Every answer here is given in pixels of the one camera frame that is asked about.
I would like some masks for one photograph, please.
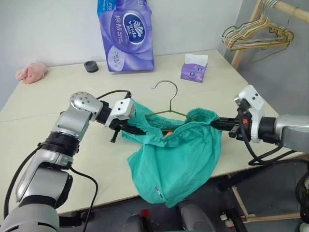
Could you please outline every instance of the wooden clothes rack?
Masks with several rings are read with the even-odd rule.
[[[259,5],[260,5],[261,1],[262,0],[257,0],[255,8],[254,8],[253,13],[250,17],[249,22],[255,21],[259,18],[259,16],[260,16]],[[299,19],[309,23],[309,12],[308,11],[305,11],[305,10],[300,9],[298,7],[292,6],[292,5],[287,4],[283,1],[278,1],[274,5],[274,8],[276,8],[279,11],[285,12],[285,13],[291,15],[291,16],[293,15],[296,18],[299,18]],[[234,67],[234,69],[237,70],[244,53],[245,53],[245,49],[236,51],[236,53],[233,57],[233,60],[231,62],[231,65]]]

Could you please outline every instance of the table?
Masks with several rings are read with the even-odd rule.
[[[107,71],[106,62],[99,62],[99,71],[87,73],[83,64],[51,67],[39,82],[25,85],[20,82],[0,112],[1,190],[0,208],[7,187],[22,160],[49,135],[59,112],[69,106],[70,95],[76,91],[89,92],[99,96],[115,89],[128,89],[132,98],[148,106],[153,111],[168,109],[174,94],[174,87],[161,84],[151,88],[160,80],[171,80],[178,86],[178,95],[173,100],[173,109],[187,113],[201,107],[211,109],[219,116],[234,117],[237,106],[233,98],[247,85],[247,82],[216,50],[195,52],[209,55],[204,83],[180,79],[185,54],[155,57],[155,72],[114,74]],[[111,105],[121,99],[124,93],[107,96],[104,100]],[[265,105],[267,116],[277,113]],[[184,119],[183,116],[166,113],[165,116]],[[107,204],[137,196],[131,180],[126,159],[140,148],[140,144],[123,140],[120,136],[115,144],[110,143],[113,131],[99,123],[91,123],[80,152],[74,156],[73,167],[94,177],[99,185],[94,205]],[[269,151],[274,145],[252,144],[257,154]],[[222,154],[212,176],[224,175],[250,168],[249,155],[244,143],[222,136]],[[94,185],[88,179],[73,175],[73,185],[68,200],[57,209],[59,213],[89,207],[94,193]],[[10,210],[16,203],[12,194]]]

